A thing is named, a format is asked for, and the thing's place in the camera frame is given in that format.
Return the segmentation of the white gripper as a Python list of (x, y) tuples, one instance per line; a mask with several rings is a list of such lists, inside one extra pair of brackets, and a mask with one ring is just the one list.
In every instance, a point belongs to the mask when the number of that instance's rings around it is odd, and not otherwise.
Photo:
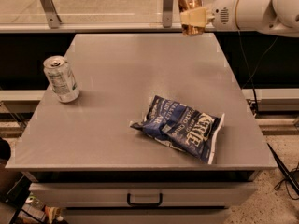
[(216, 0), (212, 12), (206, 7), (197, 7), (180, 13), (182, 25), (205, 28), (210, 22), (217, 31), (237, 31), (236, 9), (239, 0)]

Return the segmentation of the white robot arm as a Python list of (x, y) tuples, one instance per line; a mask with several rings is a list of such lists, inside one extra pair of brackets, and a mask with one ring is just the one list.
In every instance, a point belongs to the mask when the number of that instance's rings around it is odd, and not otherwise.
[(178, 0), (182, 33), (200, 35), (208, 25), (217, 32), (256, 31), (299, 35), (299, 0)]

